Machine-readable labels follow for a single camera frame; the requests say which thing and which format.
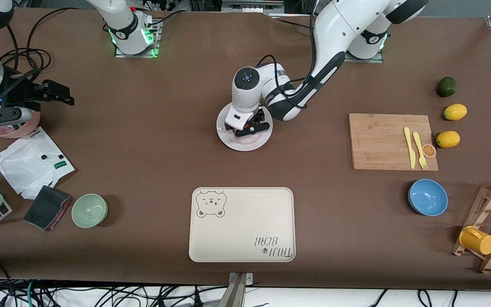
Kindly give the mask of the white round plate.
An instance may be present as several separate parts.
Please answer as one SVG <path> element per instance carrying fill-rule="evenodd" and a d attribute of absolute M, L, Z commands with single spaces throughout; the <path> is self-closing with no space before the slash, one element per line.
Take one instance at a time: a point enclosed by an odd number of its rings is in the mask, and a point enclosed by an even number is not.
<path fill-rule="evenodd" d="M 234 132 L 226 130 L 225 119 L 228 111 L 231 109 L 231 104 L 228 103 L 217 117 L 216 129 L 220 140 L 229 148 L 235 151 L 253 151 L 263 146 L 270 138 L 273 132 L 273 120 L 269 117 L 266 123 L 270 125 L 268 130 L 256 133 L 251 136 L 236 138 Z"/>

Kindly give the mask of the pink bowl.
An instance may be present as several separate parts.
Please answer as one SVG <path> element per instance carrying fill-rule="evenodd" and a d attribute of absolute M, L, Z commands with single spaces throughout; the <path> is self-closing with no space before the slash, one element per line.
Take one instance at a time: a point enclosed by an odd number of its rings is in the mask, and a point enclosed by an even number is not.
<path fill-rule="evenodd" d="M 11 131 L 11 126 L 1 126 L 0 127 L 0 138 L 5 139 L 17 139 L 24 136 L 27 136 L 33 130 L 39 126 L 40 123 L 40 112 L 33 111 L 33 119 L 31 121 L 25 122 L 22 126 L 20 126 L 17 130 Z"/>

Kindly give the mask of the white plastic bag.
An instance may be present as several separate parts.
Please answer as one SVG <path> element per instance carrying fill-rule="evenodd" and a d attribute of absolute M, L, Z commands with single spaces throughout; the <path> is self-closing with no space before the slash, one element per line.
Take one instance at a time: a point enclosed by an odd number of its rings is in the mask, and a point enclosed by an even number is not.
<path fill-rule="evenodd" d="M 55 187 L 75 169 L 42 127 L 19 138 L 0 152 L 0 173 L 12 189 L 34 200 L 44 186 Z"/>

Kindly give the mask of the cream bear print tray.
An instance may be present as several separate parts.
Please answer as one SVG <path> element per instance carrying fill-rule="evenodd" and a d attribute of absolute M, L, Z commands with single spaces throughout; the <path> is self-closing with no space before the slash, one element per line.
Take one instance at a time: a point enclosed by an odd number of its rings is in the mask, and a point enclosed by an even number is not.
<path fill-rule="evenodd" d="M 296 256 L 287 187 L 199 187 L 191 196 L 188 254 L 196 263 L 286 263 Z"/>

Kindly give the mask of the dark grey folded cloth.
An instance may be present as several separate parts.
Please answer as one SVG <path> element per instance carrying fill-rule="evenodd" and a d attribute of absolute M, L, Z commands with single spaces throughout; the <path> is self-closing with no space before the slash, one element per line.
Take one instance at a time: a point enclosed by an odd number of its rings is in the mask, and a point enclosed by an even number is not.
<path fill-rule="evenodd" d="M 66 192 L 43 186 L 23 221 L 41 231 L 49 231 L 60 221 L 71 198 Z"/>

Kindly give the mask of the light green bowl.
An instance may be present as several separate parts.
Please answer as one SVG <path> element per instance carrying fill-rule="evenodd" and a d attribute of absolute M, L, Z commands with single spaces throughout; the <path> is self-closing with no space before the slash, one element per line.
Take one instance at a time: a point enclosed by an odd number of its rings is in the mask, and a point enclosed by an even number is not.
<path fill-rule="evenodd" d="M 72 207 L 72 221 L 82 229 L 90 229 L 102 223 L 107 217 L 108 206 L 97 194 L 86 194 L 76 200 Z"/>

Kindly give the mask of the wooden cutting board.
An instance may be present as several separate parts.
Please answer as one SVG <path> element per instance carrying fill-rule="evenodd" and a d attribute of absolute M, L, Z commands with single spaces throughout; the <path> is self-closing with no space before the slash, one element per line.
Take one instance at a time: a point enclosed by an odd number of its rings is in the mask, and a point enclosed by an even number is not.
<path fill-rule="evenodd" d="M 349 138 L 352 165 L 355 170 L 423 171 L 413 138 L 417 132 L 421 144 L 431 144 L 431 126 L 427 115 L 396 115 L 382 113 L 349 113 Z M 403 129 L 411 132 L 416 153 L 416 167 L 410 158 Z"/>

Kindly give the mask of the grey metal bar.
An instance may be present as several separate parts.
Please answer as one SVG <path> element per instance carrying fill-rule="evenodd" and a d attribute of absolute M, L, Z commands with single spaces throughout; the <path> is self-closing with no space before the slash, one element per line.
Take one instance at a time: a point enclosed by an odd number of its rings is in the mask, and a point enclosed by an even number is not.
<path fill-rule="evenodd" d="M 217 307 L 243 307 L 244 305 L 247 282 L 249 281 L 247 273 L 234 272 L 230 276 L 229 285 Z"/>

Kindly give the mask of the yellow plastic knife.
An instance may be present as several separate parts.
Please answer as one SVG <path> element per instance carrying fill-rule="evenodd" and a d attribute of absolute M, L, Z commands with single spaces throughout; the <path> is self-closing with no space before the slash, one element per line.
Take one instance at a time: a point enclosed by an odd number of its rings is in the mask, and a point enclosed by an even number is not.
<path fill-rule="evenodd" d="M 411 139 L 411 132 L 408 127 L 405 127 L 403 129 L 404 131 L 404 136 L 407 142 L 407 148 L 408 148 L 408 153 L 409 153 L 409 158 L 410 158 L 410 168 L 415 169 L 416 167 L 416 153 L 412 147 L 412 139 Z"/>

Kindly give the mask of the yellow plastic fork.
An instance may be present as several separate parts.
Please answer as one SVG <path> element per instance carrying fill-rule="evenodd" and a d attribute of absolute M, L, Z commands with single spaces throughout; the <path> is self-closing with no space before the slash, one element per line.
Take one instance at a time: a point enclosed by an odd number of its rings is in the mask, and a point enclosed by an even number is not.
<path fill-rule="evenodd" d="M 413 132 L 413 138 L 414 138 L 414 141 L 415 141 L 415 144 L 416 144 L 416 147 L 418 150 L 418 154 L 419 154 L 419 158 L 418 158 L 419 164 L 423 170 L 427 171 L 427 170 L 429 170 L 429 167 L 428 167 L 427 161 L 425 159 L 425 155 L 423 152 L 420 136 L 417 132 Z"/>

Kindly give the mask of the blue bowl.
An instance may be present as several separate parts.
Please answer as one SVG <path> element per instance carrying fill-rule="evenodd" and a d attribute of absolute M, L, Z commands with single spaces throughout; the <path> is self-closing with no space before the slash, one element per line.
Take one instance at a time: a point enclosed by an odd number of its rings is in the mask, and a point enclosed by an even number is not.
<path fill-rule="evenodd" d="M 419 214 L 435 217 L 448 208 L 448 194 L 440 183 L 431 179 L 415 181 L 407 193 L 408 202 Z"/>

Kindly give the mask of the dark green avocado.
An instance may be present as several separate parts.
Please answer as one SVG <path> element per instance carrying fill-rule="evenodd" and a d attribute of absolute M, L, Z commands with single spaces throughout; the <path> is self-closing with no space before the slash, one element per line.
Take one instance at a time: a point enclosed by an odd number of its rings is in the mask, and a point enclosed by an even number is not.
<path fill-rule="evenodd" d="M 456 80 L 450 76 L 443 77 L 436 87 L 436 93 L 439 97 L 446 98 L 454 95 L 457 90 Z"/>

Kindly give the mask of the yellow lemon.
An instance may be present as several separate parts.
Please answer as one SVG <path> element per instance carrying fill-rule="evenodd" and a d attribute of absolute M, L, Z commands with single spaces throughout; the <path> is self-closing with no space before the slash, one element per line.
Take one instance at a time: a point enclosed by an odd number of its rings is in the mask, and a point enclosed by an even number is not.
<path fill-rule="evenodd" d="M 456 131 L 444 131 L 439 133 L 435 138 L 436 145 L 439 148 L 452 148 L 460 143 L 461 137 Z"/>
<path fill-rule="evenodd" d="M 465 105 L 452 104 L 443 111 L 443 117 L 445 120 L 458 121 L 463 119 L 468 113 Z"/>

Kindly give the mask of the yellow mug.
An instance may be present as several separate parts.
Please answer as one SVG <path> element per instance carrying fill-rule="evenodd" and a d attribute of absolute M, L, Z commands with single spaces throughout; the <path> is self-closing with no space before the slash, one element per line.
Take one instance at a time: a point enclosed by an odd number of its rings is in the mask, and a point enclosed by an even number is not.
<path fill-rule="evenodd" d="M 481 255 L 491 253 L 491 235 L 476 229 L 474 226 L 465 227 L 459 235 L 460 245 Z"/>

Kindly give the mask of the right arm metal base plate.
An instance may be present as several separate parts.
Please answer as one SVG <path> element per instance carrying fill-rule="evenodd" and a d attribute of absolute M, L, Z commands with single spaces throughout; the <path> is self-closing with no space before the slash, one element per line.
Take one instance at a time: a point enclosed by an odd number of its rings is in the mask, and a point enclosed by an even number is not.
<path fill-rule="evenodd" d="M 140 33 L 143 37 L 143 43 L 145 49 L 137 54 L 125 54 L 116 45 L 116 41 L 112 38 L 112 43 L 114 46 L 114 57 L 115 58 L 157 58 L 160 52 L 160 44 L 162 40 L 162 26 L 163 23 L 157 24 L 155 26 L 149 26 L 147 29 L 141 29 Z"/>

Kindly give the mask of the silver aluminium frame beam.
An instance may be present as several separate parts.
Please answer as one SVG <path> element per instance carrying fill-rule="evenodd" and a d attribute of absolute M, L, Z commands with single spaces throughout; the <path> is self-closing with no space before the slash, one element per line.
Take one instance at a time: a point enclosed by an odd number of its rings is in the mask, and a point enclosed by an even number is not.
<path fill-rule="evenodd" d="M 284 14 L 283 0 L 221 0 L 221 12 L 261 12 Z"/>

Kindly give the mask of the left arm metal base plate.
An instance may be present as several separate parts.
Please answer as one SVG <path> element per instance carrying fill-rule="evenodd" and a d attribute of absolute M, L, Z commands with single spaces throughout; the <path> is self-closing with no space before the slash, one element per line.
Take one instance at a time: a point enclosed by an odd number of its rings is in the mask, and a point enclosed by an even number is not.
<path fill-rule="evenodd" d="M 359 64 L 382 64 L 383 63 L 383 55 L 381 51 L 378 51 L 375 56 L 368 59 L 356 58 L 349 51 L 346 52 L 346 62 L 353 62 Z"/>

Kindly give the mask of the small metal table bracket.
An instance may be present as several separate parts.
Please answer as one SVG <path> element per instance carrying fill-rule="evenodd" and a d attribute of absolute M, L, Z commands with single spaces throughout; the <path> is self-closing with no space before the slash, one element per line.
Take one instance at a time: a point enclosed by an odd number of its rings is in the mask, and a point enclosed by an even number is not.
<path fill-rule="evenodd" d="M 236 276 L 238 276 L 239 273 L 237 272 L 231 272 L 229 274 L 229 284 L 231 284 Z M 245 276 L 245 285 L 246 286 L 252 286 L 253 285 L 253 273 L 251 272 L 246 272 L 244 273 Z"/>

